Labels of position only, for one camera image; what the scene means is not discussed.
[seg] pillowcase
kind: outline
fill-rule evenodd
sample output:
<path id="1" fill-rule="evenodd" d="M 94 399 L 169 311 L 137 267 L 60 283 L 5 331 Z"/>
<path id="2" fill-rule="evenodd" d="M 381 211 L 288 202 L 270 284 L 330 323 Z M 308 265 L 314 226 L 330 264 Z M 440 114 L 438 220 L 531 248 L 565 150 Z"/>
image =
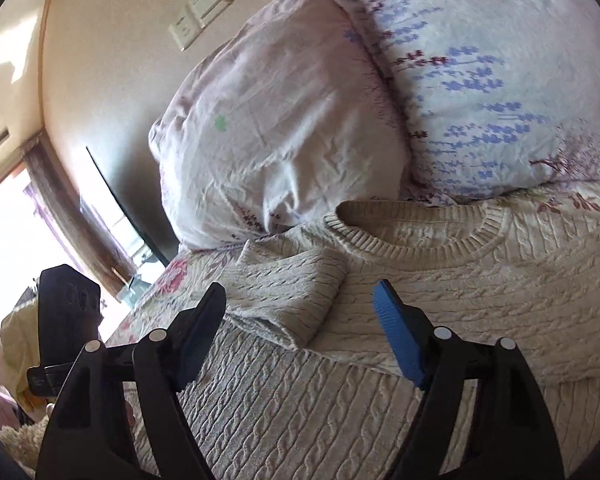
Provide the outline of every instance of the pillowcase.
<path id="1" fill-rule="evenodd" d="M 335 1 L 392 82 L 425 190 L 600 179 L 594 0 Z"/>
<path id="2" fill-rule="evenodd" d="M 407 140 L 332 0 L 274 0 L 185 79 L 149 134 L 162 204 L 193 249 L 398 198 Z"/>

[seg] pink pillow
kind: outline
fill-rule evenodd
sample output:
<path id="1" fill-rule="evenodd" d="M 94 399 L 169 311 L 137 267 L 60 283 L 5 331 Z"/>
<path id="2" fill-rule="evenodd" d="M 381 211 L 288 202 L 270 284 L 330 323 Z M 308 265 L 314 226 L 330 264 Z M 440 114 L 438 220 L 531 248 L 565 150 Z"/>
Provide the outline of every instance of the pink pillow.
<path id="1" fill-rule="evenodd" d="M 209 249 L 343 200 L 396 199 L 408 161 L 376 67 L 331 0 L 274 0 L 185 79 L 149 134 L 178 238 Z"/>

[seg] brown curtain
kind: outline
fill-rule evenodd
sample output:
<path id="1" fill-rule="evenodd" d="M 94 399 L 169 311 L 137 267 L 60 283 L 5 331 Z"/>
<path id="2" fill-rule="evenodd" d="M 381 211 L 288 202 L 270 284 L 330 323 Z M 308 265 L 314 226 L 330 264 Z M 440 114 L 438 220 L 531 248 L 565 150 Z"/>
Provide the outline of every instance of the brown curtain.
<path id="1" fill-rule="evenodd" d="M 80 211 L 80 199 L 45 133 L 24 148 L 23 161 L 37 199 L 53 223 L 100 284 L 115 296 L 125 286 L 116 273 L 128 282 L 136 266 L 108 230 L 89 222 L 93 212 L 86 211 L 84 204 Z"/>

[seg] blue gripper pad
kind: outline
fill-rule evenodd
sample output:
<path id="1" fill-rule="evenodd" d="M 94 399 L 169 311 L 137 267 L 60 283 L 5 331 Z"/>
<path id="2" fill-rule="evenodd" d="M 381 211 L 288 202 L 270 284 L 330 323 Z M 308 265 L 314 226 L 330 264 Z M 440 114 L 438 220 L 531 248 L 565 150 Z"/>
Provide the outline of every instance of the blue gripper pad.
<path id="1" fill-rule="evenodd" d="M 427 390 L 426 351 L 433 325 L 419 308 L 403 304 L 388 280 L 374 288 L 374 309 L 400 371 L 419 389 Z"/>

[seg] yellow cloth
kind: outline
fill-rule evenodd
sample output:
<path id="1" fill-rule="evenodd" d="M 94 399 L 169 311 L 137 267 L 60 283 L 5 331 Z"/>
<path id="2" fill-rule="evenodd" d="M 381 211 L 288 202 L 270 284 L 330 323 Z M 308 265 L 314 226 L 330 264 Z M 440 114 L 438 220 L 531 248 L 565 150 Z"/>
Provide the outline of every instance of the yellow cloth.
<path id="1" fill-rule="evenodd" d="M 38 298 L 18 307 L 0 326 L 0 383 L 34 420 L 46 408 L 46 399 L 34 396 L 27 383 L 27 369 L 40 365 Z"/>

